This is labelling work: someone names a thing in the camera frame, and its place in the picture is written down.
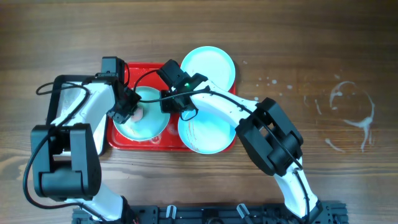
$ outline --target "red tray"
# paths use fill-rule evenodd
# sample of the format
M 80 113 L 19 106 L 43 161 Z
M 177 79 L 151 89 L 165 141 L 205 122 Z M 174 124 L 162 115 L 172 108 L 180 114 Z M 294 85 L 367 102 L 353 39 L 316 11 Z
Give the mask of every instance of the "red tray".
M 146 72 L 153 69 L 158 69 L 163 66 L 162 63 L 128 63 L 130 69 L 130 83 L 129 87 L 134 88 L 136 80 Z M 125 82 L 127 82 L 128 72 L 125 71 Z M 168 90 L 167 85 L 160 79 L 156 74 L 150 74 L 143 78 L 138 86 L 150 86 L 158 90 Z M 229 90 L 230 93 L 235 94 L 235 84 Z M 177 125 L 179 114 L 171 114 L 170 121 L 164 131 L 156 136 L 155 138 L 148 141 L 132 141 L 125 138 L 114 126 L 113 120 L 108 119 L 108 128 L 106 130 L 106 139 L 109 144 L 116 149 L 122 150 L 142 150 L 142 151 L 191 151 L 181 141 L 178 135 Z M 235 144 L 236 138 L 233 142 L 224 150 L 230 149 Z

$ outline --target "robotic arm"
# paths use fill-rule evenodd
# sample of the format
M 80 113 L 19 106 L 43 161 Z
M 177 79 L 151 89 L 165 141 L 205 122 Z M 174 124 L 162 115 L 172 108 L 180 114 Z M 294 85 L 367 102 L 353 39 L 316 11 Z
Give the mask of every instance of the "robotic arm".
M 164 113 L 204 110 L 226 120 L 236 129 L 253 163 L 275 177 L 291 215 L 306 220 L 307 211 L 310 211 L 308 222 L 319 217 L 323 207 L 300 169 L 303 139 L 274 100 L 266 98 L 258 103 L 242 99 L 219 89 L 203 75 L 190 77 L 173 60 L 157 73 L 170 88 L 160 93 Z M 124 62 L 116 57 L 103 58 L 101 73 L 84 79 L 82 84 L 90 91 L 88 101 L 43 145 L 33 162 L 34 187 L 38 196 L 81 203 L 97 221 L 137 222 L 127 200 L 101 183 L 101 167 L 92 132 L 104 114 L 119 123 L 126 122 L 134 114 L 141 97 L 123 83 Z M 32 150 L 54 125 L 60 124 L 73 111 L 84 95 L 82 90 L 65 114 L 52 121 L 52 126 L 38 125 L 32 130 Z M 263 124 L 271 123 L 274 126 L 269 129 L 272 133 L 263 136 L 260 132 Z M 247 218 L 249 210 L 242 205 L 237 209 L 242 220 L 251 224 L 251 219 Z M 169 213 L 174 213 L 175 217 L 175 209 L 168 208 Z

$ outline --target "round plate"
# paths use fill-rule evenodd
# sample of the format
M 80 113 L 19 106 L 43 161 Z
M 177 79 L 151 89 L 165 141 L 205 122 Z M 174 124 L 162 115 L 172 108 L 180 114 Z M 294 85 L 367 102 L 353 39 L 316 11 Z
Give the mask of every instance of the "round plate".
M 160 91 L 148 86 L 137 87 L 137 93 L 142 100 L 155 100 L 160 98 Z M 138 103 L 144 109 L 144 115 L 140 121 L 134 122 L 128 119 L 124 124 L 113 121 L 116 129 L 126 138 L 133 141 L 150 140 L 158 136 L 167 126 L 170 119 L 169 113 L 162 113 L 160 103 Z
M 200 73 L 222 90 L 228 91 L 235 81 L 235 66 L 231 57 L 217 47 L 199 47 L 189 52 L 181 69 L 190 76 Z
M 183 119 L 195 115 L 195 111 L 183 113 Z M 226 121 L 205 111 L 190 121 L 178 121 L 178 134 L 182 142 L 195 152 L 214 154 L 226 149 L 235 138 L 235 129 Z

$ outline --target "wooden table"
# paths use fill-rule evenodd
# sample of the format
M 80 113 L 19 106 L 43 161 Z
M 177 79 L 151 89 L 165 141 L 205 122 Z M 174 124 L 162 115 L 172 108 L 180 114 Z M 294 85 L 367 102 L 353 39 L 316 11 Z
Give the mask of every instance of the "wooden table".
M 239 96 L 280 103 L 304 137 L 303 165 L 321 200 L 347 203 L 350 223 L 398 222 L 396 2 L 94 1 L 0 5 L 0 223 L 71 219 L 71 208 L 40 210 L 22 193 L 30 130 L 44 124 L 49 105 L 34 94 L 39 85 L 92 75 L 102 56 L 181 62 L 204 45 L 230 54 Z M 331 105 L 344 81 L 355 85 L 343 84 Z M 284 200 L 239 141 L 210 156 L 109 149 L 101 165 L 105 183 L 131 205 Z

